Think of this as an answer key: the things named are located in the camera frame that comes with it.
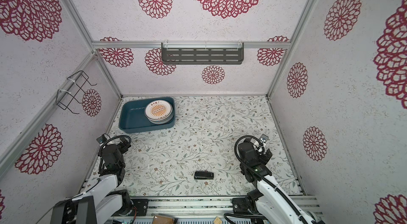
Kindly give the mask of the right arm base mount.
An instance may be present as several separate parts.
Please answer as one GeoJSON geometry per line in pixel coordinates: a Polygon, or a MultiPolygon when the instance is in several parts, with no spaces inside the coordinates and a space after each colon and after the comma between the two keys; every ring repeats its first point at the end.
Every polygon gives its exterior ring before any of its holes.
{"type": "Polygon", "coordinates": [[[232,207],[234,214],[241,215],[255,215],[259,214],[255,202],[248,197],[244,198],[233,198],[232,207]]]}

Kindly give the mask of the orange sunburst plate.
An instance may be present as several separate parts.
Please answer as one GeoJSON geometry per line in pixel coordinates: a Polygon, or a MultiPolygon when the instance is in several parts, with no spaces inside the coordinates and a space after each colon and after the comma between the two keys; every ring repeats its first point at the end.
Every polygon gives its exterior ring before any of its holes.
{"type": "Polygon", "coordinates": [[[145,107],[145,116],[151,121],[161,121],[169,117],[173,112],[172,105],[165,100],[155,100],[145,107]]]}

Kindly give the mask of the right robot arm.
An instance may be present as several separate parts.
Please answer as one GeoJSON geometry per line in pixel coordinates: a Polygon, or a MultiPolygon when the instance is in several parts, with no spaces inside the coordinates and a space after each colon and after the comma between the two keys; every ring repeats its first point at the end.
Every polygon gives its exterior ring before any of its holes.
{"type": "Polygon", "coordinates": [[[266,159],[272,154],[269,150],[259,152],[261,147],[249,139],[234,146],[242,174],[255,187],[245,198],[248,212],[263,216],[271,224],[323,224],[323,220],[301,209],[282,189],[266,166],[266,159]]]}

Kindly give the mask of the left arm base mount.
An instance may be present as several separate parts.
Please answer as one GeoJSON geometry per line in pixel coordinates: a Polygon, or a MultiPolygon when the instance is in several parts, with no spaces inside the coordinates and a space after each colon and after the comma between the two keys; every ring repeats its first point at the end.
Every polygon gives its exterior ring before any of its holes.
{"type": "Polygon", "coordinates": [[[149,199],[131,199],[132,205],[127,216],[144,217],[147,215],[149,199]]]}

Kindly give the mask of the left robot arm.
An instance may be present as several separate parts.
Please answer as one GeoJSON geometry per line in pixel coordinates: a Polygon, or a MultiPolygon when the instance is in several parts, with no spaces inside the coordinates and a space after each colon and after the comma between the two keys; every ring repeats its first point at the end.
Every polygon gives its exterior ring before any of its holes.
{"type": "Polygon", "coordinates": [[[99,178],[91,188],[60,201],[52,208],[52,224],[103,224],[115,214],[126,216],[135,208],[127,190],[116,190],[125,177],[124,153],[131,138],[119,135],[104,142],[98,151],[99,178]]]}

